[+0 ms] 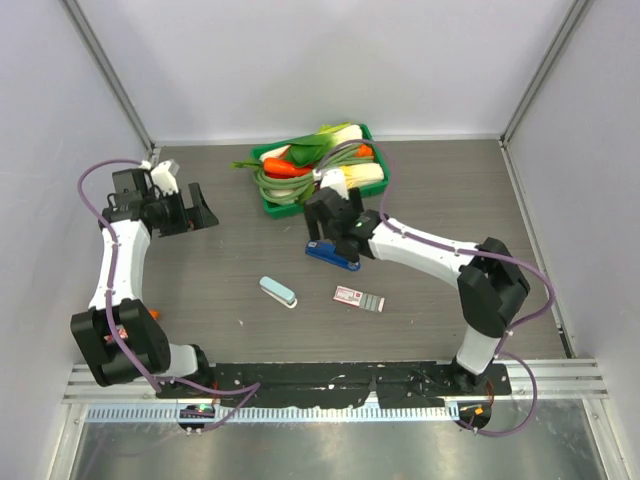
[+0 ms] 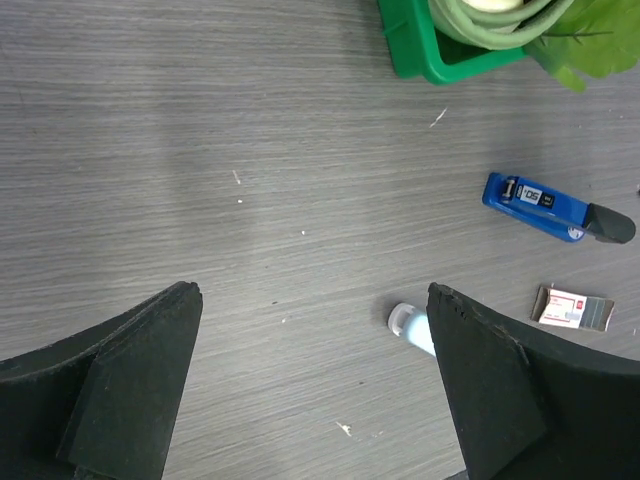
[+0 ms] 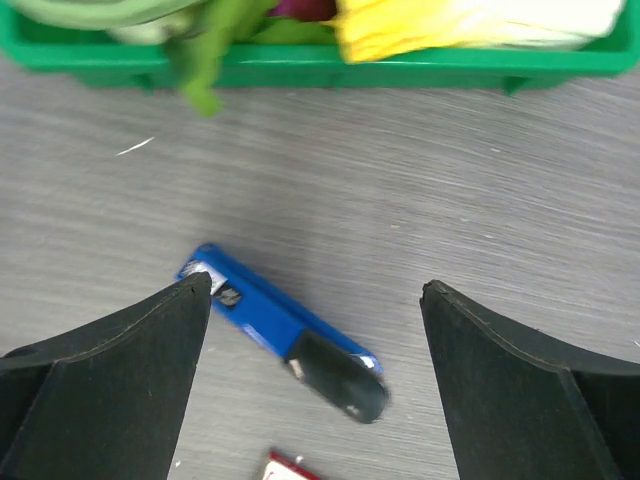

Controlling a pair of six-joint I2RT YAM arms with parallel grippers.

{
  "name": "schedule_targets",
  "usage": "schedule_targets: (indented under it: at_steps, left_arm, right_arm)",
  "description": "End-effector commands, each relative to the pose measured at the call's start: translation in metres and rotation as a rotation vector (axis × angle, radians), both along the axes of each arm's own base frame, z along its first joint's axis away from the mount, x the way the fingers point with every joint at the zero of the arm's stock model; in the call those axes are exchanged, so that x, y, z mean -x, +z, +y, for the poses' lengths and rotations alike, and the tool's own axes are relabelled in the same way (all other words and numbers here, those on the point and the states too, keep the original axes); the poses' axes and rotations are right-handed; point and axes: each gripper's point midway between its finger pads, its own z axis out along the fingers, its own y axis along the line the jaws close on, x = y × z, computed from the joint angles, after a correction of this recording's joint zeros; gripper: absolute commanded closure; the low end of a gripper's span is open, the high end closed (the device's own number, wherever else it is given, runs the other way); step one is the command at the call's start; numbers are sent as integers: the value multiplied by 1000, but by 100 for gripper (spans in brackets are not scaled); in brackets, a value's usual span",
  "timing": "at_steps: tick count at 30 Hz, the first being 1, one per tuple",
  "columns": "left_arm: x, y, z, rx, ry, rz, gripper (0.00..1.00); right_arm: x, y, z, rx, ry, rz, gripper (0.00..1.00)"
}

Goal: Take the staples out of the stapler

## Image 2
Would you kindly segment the staple box red white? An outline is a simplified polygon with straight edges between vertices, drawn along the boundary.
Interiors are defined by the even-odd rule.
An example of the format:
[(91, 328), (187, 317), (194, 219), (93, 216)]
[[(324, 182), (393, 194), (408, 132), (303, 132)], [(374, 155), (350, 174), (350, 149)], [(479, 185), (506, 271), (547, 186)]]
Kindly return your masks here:
[(614, 308), (615, 302), (608, 298), (541, 286), (533, 305), (531, 320), (554, 327), (606, 332)]

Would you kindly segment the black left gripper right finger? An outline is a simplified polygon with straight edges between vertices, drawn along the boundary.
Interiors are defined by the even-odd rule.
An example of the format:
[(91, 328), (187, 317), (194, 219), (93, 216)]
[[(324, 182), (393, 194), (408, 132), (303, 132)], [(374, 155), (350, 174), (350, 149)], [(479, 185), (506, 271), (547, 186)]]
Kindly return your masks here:
[(446, 285), (427, 315), (460, 479), (636, 479), (639, 364), (500, 314)]

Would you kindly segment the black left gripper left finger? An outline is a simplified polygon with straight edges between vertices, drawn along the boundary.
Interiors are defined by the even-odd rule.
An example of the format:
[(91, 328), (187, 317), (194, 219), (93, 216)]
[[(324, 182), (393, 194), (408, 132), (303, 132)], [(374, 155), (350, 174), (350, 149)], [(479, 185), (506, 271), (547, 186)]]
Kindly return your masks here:
[(1, 363), (4, 479), (160, 479), (203, 310), (178, 282)]

